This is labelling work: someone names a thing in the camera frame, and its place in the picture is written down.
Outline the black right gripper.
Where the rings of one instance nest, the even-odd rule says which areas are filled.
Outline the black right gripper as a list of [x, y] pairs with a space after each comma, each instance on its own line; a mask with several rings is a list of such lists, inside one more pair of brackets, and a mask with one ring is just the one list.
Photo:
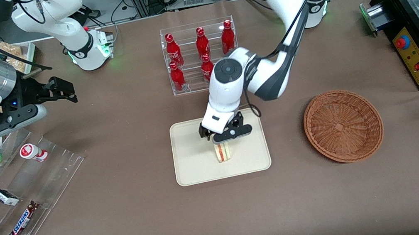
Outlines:
[[19, 77], [14, 89], [2, 101], [2, 112], [4, 117], [25, 117], [37, 112], [36, 105], [59, 100], [78, 102], [71, 82], [54, 76], [48, 80], [48, 83], [41, 84], [34, 78], [23, 79]]

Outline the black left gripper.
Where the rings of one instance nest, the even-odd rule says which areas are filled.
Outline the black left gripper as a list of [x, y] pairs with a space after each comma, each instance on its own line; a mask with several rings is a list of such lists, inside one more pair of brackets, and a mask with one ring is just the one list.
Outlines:
[[199, 132], [201, 138], [211, 140], [226, 137], [234, 137], [239, 135], [246, 135], [246, 125], [243, 123], [244, 117], [240, 111], [235, 112], [234, 116], [229, 116], [228, 113], [220, 116], [211, 115], [204, 117], [199, 125]]

